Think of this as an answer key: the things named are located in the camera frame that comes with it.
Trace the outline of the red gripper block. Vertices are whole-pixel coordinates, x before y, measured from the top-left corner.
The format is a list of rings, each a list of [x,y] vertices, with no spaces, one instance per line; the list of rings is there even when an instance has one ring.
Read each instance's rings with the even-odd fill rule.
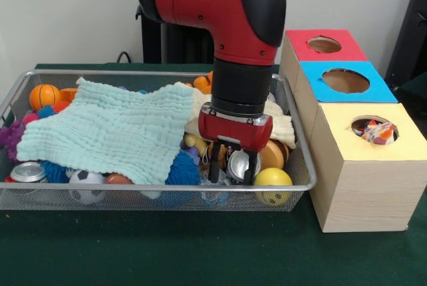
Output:
[[[257,174],[260,152],[270,140],[273,118],[262,114],[259,117],[236,117],[215,111],[210,102],[201,106],[197,118],[201,137],[212,141],[211,161],[209,165],[210,182],[218,182],[220,173],[219,154],[221,144],[217,141],[239,145],[248,155],[248,168],[244,172],[244,185],[252,185]]]

